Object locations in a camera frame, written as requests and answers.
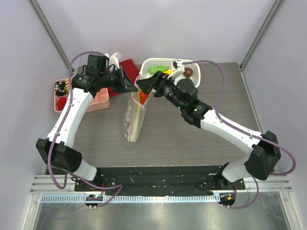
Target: gray floor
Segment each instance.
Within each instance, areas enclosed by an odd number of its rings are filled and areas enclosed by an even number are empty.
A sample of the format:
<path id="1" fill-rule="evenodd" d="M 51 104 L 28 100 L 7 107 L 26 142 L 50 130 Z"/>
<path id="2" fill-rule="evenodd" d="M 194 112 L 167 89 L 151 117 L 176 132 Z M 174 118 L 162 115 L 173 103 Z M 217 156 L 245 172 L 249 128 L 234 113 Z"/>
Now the gray floor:
<path id="1" fill-rule="evenodd" d="M 198 98 L 214 107 L 222 77 L 217 67 L 201 64 Z M 237 63 L 225 63 L 226 88 L 220 113 L 254 130 L 256 121 Z M 124 144 L 123 117 L 130 94 L 110 98 L 108 109 L 84 115 L 74 149 L 96 166 L 224 164 L 244 153 L 226 140 L 185 123 L 177 108 L 165 98 L 152 98 L 134 149 Z"/>
<path id="2" fill-rule="evenodd" d="M 236 206 L 255 193 L 237 194 Z M 111 204 L 83 210 L 84 204 L 41 204 L 35 230 L 289 230 L 279 193 L 260 193 L 253 206 L 242 210 L 217 203 Z"/>

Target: green vegetable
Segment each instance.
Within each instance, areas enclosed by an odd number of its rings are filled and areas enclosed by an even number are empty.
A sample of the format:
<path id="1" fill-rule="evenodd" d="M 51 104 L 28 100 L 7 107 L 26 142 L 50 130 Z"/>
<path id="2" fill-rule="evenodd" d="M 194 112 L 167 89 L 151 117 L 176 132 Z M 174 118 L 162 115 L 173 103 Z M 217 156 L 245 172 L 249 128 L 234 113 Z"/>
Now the green vegetable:
<path id="1" fill-rule="evenodd" d="M 155 74 L 158 71 L 164 72 L 167 71 L 168 67 L 167 66 L 155 66 L 155 67 L 150 67 L 149 68 L 149 73 L 150 74 Z"/>

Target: clear plastic bag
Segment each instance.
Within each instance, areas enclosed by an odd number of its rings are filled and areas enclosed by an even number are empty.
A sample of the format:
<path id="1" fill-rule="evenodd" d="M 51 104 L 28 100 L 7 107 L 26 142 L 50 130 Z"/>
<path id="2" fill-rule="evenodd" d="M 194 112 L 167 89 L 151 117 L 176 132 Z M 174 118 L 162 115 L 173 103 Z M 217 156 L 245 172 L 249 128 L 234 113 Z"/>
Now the clear plastic bag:
<path id="1" fill-rule="evenodd" d="M 136 78 L 136 81 L 139 79 L 142 79 L 140 74 Z M 145 103 L 141 104 L 139 102 L 140 88 L 136 84 L 135 86 L 139 89 L 139 91 L 131 93 L 131 97 L 128 102 L 128 108 L 124 116 L 124 140 L 129 149 L 133 148 L 139 137 L 146 113 L 147 103 L 150 98 L 149 95 Z"/>

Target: gray wood table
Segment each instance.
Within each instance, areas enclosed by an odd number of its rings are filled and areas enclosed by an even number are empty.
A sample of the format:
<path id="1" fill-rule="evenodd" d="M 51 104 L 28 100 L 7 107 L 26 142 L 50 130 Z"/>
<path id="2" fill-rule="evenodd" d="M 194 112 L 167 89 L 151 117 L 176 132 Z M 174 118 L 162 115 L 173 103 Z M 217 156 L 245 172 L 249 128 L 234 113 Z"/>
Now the gray wood table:
<path id="1" fill-rule="evenodd" d="M 243 126 L 258 130 L 237 63 L 224 63 L 226 87 L 220 113 Z M 200 64 L 198 98 L 214 107 L 222 86 L 219 69 Z M 187 124 L 165 98 L 152 98 L 138 141 L 124 144 L 123 118 L 130 94 L 110 98 L 108 109 L 86 113 L 76 134 L 74 149 L 95 167 L 216 165 L 234 162 L 245 154 L 221 137 Z"/>

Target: black and white patterned object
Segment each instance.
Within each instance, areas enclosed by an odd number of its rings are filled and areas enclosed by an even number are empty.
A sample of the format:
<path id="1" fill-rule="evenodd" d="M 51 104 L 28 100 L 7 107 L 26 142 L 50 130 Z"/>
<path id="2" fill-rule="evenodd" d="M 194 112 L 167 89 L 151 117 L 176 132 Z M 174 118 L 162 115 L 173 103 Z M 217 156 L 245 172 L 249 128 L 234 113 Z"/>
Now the black and white patterned object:
<path id="1" fill-rule="evenodd" d="M 57 81 L 54 84 L 54 90 L 55 90 L 56 96 L 58 97 L 66 95 L 65 83 L 62 81 Z"/>

